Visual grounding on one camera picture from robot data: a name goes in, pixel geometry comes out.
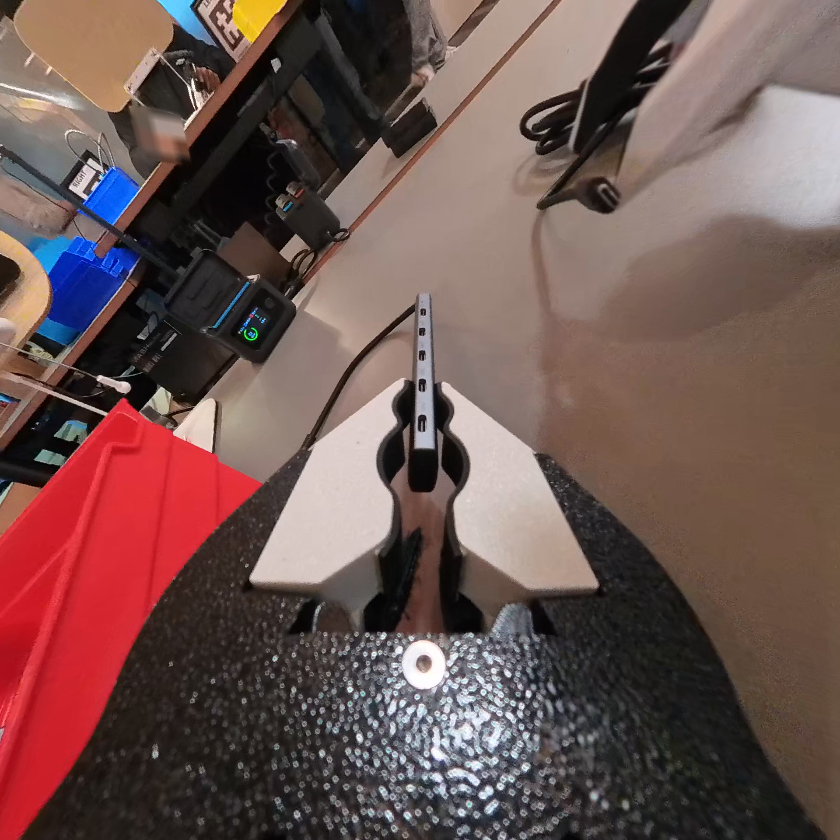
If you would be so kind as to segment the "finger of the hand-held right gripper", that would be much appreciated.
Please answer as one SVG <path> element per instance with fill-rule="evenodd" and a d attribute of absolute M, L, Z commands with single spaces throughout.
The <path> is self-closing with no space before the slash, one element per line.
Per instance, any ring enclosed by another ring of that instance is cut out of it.
<path fill-rule="evenodd" d="M 569 140 L 573 152 L 582 152 L 614 115 L 657 42 L 689 5 L 689 1 L 636 1 L 632 6 L 583 85 Z"/>
<path fill-rule="evenodd" d="M 616 174 L 623 201 L 718 142 L 771 87 L 838 96 L 838 1 L 710 2 L 637 110 Z"/>

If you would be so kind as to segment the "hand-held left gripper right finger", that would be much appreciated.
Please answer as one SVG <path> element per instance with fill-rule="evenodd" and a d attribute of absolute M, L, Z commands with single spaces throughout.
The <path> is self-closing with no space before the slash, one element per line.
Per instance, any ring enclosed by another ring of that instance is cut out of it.
<path fill-rule="evenodd" d="M 510 604 L 593 595 L 599 582 L 536 453 L 460 394 L 437 385 L 444 515 L 444 628 L 479 633 Z"/>

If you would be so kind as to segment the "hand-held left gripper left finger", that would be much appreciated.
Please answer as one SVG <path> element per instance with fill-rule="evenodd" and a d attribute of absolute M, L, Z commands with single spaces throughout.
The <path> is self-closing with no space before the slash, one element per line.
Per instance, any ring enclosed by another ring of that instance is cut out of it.
<path fill-rule="evenodd" d="M 392 488 L 413 397 L 412 381 L 398 380 L 309 449 L 249 576 L 254 589 L 336 602 L 372 632 L 396 629 L 417 566 Z"/>

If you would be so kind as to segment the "grey usb hub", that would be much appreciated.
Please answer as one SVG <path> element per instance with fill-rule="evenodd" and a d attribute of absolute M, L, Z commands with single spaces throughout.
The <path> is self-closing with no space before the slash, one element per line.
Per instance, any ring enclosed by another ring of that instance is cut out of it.
<path fill-rule="evenodd" d="M 422 292 L 416 297 L 413 383 L 408 485 L 412 492 L 428 493 L 435 489 L 438 476 L 433 308 L 432 297 L 428 292 Z"/>

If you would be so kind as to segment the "black printed carton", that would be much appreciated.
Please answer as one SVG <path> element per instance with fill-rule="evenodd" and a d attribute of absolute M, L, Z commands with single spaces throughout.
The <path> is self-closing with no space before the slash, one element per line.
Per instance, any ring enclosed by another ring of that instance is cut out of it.
<path fill-rule="evenodd" d="M 132 365 L 180 403 L 202 400 L 237 360 L 220 342 L 161 321 L 141 341 Z"/>

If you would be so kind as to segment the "small black box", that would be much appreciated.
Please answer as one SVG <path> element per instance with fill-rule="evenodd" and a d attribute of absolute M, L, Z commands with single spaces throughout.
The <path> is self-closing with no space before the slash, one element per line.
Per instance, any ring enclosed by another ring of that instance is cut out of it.
<path fill-rule="evenodd" d="M 416 144 L 438 128 L 434 110 L 425 97 L 418 99 L 396 121 L 386 124 L 381 133 L 385 147 L 395 159 L 401 159 Z"/>

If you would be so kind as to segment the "red plastic bin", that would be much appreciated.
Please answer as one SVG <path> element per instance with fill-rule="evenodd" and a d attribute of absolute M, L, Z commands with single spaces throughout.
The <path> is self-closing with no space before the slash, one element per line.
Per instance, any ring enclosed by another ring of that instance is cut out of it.
<path fill-rule="evenodd" d="M 55 793 L 155 604 L 259 486 L 122 401 L 2 534 L 2 839 Z"/>

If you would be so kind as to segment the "black power station lit screen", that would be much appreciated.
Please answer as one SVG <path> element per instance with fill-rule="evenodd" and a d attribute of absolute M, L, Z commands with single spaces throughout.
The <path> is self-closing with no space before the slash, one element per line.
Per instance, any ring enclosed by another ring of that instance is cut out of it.
<path fill-rule="evenodd" d="M 208 249 L 196 252 L 164 298 L 168 315 L 262 364 L 297 315 L 295 304 L 260 275 L 246 276 Z"/>

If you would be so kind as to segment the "black power station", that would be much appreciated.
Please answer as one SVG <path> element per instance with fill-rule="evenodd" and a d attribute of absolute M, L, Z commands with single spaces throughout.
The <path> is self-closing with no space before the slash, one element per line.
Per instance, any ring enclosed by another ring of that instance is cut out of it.
<path fill-rule="evenodd" d="M 312 250 L 333 242 L 342 229 L 337 215 L 319 194 L 320 176 L 299 143 L 263 126 L 269 152 L 264 224 L 266 237 L 284 231 Z"/>

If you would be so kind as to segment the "blue stacked bins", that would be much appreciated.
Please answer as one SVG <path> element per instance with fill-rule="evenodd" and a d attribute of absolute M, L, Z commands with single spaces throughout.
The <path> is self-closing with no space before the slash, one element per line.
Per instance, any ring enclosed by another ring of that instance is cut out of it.
<path fill-rule="evenodd" d="M 83 237 L 57 237 L 35 250 L 47 271 L 52 302 L 37 333 L 67 346 L 84 333 L 121 288 L 140 256 L 114 247 L 98 257 L 96 246 Z"/>

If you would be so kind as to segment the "yellow plastic bin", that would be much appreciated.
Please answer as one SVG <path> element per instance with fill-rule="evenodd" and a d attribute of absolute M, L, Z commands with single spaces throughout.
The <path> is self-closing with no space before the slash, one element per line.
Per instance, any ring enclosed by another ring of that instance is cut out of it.
<path fill-rule="evenodd" d="M 250 45 L 266 30 L 281 31 L 300 11 L 302 1 L 235 1 L 233 21 Z"/>

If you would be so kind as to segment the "blue plastic crate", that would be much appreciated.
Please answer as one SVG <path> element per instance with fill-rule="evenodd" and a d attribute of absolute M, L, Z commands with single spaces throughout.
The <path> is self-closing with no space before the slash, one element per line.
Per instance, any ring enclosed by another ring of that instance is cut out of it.
<path fill-rule="evenodd" d="M 108 168 L 89 198 L 81 201 L 93 213 L 115 224 L 139 190 L 140 184 L 126 171 L 113 166 Z"/>

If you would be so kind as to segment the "black-white marker tag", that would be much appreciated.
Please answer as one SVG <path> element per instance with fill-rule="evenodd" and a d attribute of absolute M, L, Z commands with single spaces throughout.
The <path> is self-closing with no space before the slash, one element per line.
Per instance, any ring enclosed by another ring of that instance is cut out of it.
<path fill-rule="evenodd" d="M 193 1 L 191 9 L 213 42 L 235 63 L 251 47 L 234 20 L 235 1 Z"/>

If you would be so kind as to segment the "white printed tag card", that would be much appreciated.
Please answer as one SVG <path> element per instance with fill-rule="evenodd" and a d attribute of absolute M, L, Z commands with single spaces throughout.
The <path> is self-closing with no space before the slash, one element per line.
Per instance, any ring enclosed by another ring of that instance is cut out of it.
<path fill-rule="evenodd" d="M 85 201 L 101 182 L 108 169 L 108 163 L 100 161 L 99 157 L 89 150 L 84 150 L 77 157 L 75 164 L 72 165 L 61 184 L 80 200 Z"/>

